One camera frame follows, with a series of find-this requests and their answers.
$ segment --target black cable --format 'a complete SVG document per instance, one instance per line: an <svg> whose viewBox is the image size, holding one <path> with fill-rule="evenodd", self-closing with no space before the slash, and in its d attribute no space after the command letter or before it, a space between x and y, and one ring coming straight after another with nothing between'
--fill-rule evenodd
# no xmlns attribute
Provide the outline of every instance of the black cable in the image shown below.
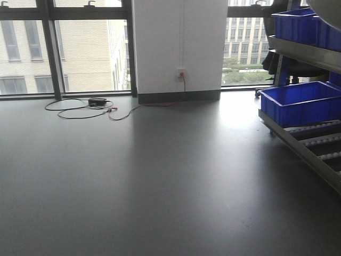
<svg viewBox="0 0 341 256"><path fill-rule="evenodd" d="M54 103L57 103L57 102L60 102L60 101L66 101L66 100L78 100L78 101L84 102L84 100L77 99L77 98L62 99L62 100L53 101L53 102L47 104L45 106L45 109L48 110L48 111L59 111L57 115L60 118L62 118L62 119L89 119L89 118L93 118L93 117L104 115L105 113L109 112L109 108L111 108L113 106L113 102L112 101L106 100L105 103L111 103L109 106L97 106L96 104L90 104L90 105L87 104L85 106L75 107L75 108L62 108L62 109L51 109L51 108L48 108L48 106L50 106L50 105L52 105ZM75 109L94 109L94 110L106 109L106 111L104 111L104 112L102 112L100 114L97 114L97 115L86 116L86 117L65 117L65 116L61 115L64 112L67 112L67 111L70 111L70 110L75 110Z"/></svg>
<svg viewBox="0 0 341 256"><path fill-rule="evenodd" d="M87 105L85 105L85 106L75 107L75 108L61 108L61 109L51 109L51 108L47 108L48 106L50 106L50 105L52 105L52 104L55 104L55 103L61 102L61 101L66 101L66 100L78 100L78 101L84 102L84 100L77 99L77 98L56 100L56 101L53 101L53 102L47 104L47 105L45 106L45 110L48 110L48 111L63 111L63 110L80 109L80 108L85 108L85 107L89 107L89 106L90 106L89 104L87 104Z"/></svg>
<svg viewBox="0 0 341 256"><path fill-rule="evenodd" d="M104 111L104 112L102 112L102 113L100 113L100 114L93 115L93 116L86 116L86 117L65 117L65 116L62 116L61 113L66 112L66 111L69 111L69 109L60 111L57 115L58 115L61 119L89 119L89 118L93 118L93 117L97 117L97 116L104 115L105 113L108 112L108 110L107 110L107 111Z"/></svg>

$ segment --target wall outlet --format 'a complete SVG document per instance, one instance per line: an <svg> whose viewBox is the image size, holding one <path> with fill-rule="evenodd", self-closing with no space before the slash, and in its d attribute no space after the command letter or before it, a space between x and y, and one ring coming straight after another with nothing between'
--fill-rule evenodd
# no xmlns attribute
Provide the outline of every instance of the wall outlet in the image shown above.
<svg viewBox="0 0 341 256"><path fill-rule="evenodd" d="M183 73L184 75L186 75L186 69L185 68L178 68L177 69L177 76L178 77L182 77L181 73Z"/></svg>

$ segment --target blue plastic bin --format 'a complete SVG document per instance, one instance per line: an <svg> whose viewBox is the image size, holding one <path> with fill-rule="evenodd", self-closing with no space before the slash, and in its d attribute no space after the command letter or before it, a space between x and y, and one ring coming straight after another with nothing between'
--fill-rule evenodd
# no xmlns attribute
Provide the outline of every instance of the blue plastic bin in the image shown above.
<svg viewBox="0 0 341 256"><path fill-rule="evenodd" d="M341 74L330 72L328 83L331 85L337 85L341 87Z"/></svg>
<svg viewBox="0 0 341 256"><path fill-rule="evenodd" d="M275 13L275 36L301 44L315 44L316 14L310 8Z"/></svg>
<svg viewBox="0 0 341 256"><path fill-rule="evenodd" d="M318 16L315 16L314 20L316 20L316 46L341 52L341 31L331 27Z"/></svg>
<svg viewBox="0 0 341 256"><path fill-rule="evenodd" d="M282 127L341 118L341 90L310 82L261 90L261 110Z"/></svg>

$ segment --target building window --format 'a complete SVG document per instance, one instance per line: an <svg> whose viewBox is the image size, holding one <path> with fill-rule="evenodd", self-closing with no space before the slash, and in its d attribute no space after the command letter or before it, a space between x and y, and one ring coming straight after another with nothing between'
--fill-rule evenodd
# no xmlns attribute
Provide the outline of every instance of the building window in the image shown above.
<svg viewBox="0 0 341 256"><path fill-rule="evenodd" d="M242 44L241 45L241 53L248 53L249 52L249 44Z"/></svg>
<svg viewBox="0 0 341 256"><path fill-rule="evenodd" d="M49 93L53 92L53 83L51 76L35 76L37 91L38 93ZM69 90L69 80L64 75L65 91Z"/></svg>
<svg viewBox="0 0 341 256"><path fill-rule="evenodd" d="M238 52L239 52L239 43L238 44L232 44L231 54L238 54Z"/></svg>
<svg viewBox="0 0 341 256"><path fill-rule="evenodd" d="M241 27L244 26L244 18L239 19L239 26L241 26Z"/></svg>
<svg viewBox="0 0 341 256"><path fill-rule="evenodd" d="M254 40L258 40L258 39L259 39L259 29L256 28L255 33L254 33Z"/></svg>
<svg viewBox="0 0 341 256"><path fill-rule="evenodd" d="M243 29L238 30L238 39L243 39Z"/></svg>
<svg viewBox="0 0 341 256"><path fill-rule="evenodd" d="M251 29L245 30L245 39L250 39Z"/></svg>
<svg viewBox="0 0 341 256"><path fill-rule="evenodd" d="M246 63L247 63L247 58L240 59L240 64L246 64Z"/></svg>
<svg viewBox="0 0 341 256"><path fill-rule="evenodd" d="M35 20L25 20L27 40L30 47L31 58L33 60L42 59L42 50L39 42L37 22Z"/></svg>
<svg viewBox="0 0 341 256"><path fill-rule="evenodd" d="M229 54L229 49L230 49L230 44L229 43L225 44L224 54Z"/></svg>
<svg viewBox="0 0 341 256"><path fill-rule="evenodd" d="M259 43L253 43L252 53L258 53L258 52L259 52Z"/></svg>
<svg viewBox="0 0 341 256"><path fill-rule="evenodd" d="M25 94L27 93L23 77L0 78L0 94Z"/></svg>
<svg viewBox="0 0 341 256"><path fill-rule="evenodd" d="M269 44L268 43L263 43L262 45L262 53L266 53L269 51Z"/></svg>
<svg viewBox="0 0 341 256"><path fill-rule="evenodd" d="M261 39L266 39L265 29L262 29Z"/></svg>
<svg viewBox="0 0 341 256"><path fill-rule="evenodd" d="M20 54L17 44L17 38L14 32L12 20L1 21L2 31L4 34L5 44L9 60L20 60Z"/></svg>
<svg viewBox="0 0 341 256"><path fill-rule="evenodd" d="M231 29L230 40L235 40L235 38L236 38L236 30L235 29Z"/></svg>
<svg viewBox="0 0 341 256"><path fill-rule="evenodd" d="M59 20L55 20L54 21L54 25L55 25L55 33L57 35L59 55L60 55L60 58L64 60L65 59L65 54L64 54L64 46L63 46L62 34L60 32Z"/></svg>
<svg viewBox="0 0 341 256"><path fill-rule="evenodd" d="M250 64L257 64L257 62L258 62L258 57L253 57L253 58L251 58Z"/></svg>
<svg viewBox="0 0 341 256"><path fill-rule="evenodd" d="M35 77L37 84L37 91L39 93L53 92L53 83L51 76L46 77Z"/></svg>

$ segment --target window mullion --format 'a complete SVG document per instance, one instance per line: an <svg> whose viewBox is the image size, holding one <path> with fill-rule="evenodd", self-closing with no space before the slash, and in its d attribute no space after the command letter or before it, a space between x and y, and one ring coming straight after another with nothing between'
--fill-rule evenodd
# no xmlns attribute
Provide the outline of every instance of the window mullion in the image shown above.
<svg viewBox="0 0 341 256"><path fill-rule="evenodd" d="M61 59L58 50L58 40L55 31L55 25L54 21L51 20L50 17L52 6L50 6L49 0L42 0L37 1L37 7L39 8L41 13L44 13L42 23L45 35L48 61L50 63L54 96L57 100L60 100L62 98L61 88L62 89L64 88L63 86L64 79L62 73Z"/></svg>

